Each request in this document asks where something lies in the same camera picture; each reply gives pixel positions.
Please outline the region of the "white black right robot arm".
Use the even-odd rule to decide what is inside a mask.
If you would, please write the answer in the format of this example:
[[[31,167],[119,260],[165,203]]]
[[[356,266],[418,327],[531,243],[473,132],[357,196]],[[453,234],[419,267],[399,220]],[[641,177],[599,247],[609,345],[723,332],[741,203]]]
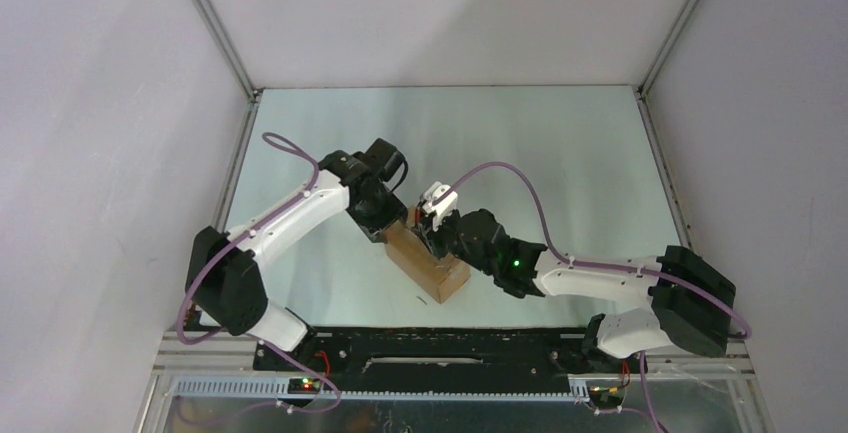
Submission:
[[[593,370],[667,346],[720,357],[732,337],[735,285],[683,246],[624,262],[559,257],[544,244],[510,236],[485,209],[443,218],[417,210],[412,230],[433,256],[458,258],[513,297],[579,296],[626,306],[590,320],[581,355]]]

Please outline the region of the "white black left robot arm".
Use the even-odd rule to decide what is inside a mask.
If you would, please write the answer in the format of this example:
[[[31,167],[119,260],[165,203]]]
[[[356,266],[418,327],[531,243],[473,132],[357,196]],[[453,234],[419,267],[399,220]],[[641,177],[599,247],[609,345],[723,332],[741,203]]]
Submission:
[[[273,132],[270,146],[309,163],[308,179],[268,210],[228,231],[207,226],[193,240],[181,310],[197,305],[220,330],[253,336],[277,347],[292,369],[316,356],[310,326],[289,308],[269,299],[262,273],[286,250],[326,220],[346,213],[373,243],[406,219],[407,209],[388,183],[405,179],[409,166],[391,143],[376,139],[364,151],[337,150],[316,160]]]

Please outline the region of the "brown cardboard express box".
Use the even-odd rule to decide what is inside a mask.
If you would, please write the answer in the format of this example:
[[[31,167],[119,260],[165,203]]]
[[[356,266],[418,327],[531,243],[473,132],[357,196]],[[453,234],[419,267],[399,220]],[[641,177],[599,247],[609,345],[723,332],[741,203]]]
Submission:
[[[405,220],[384,232],[386,254],[435,302],[443,304],[467,284],[471,268],[452,255],[433,256],[413,232],[414,220],[415,207],[411,206]]]

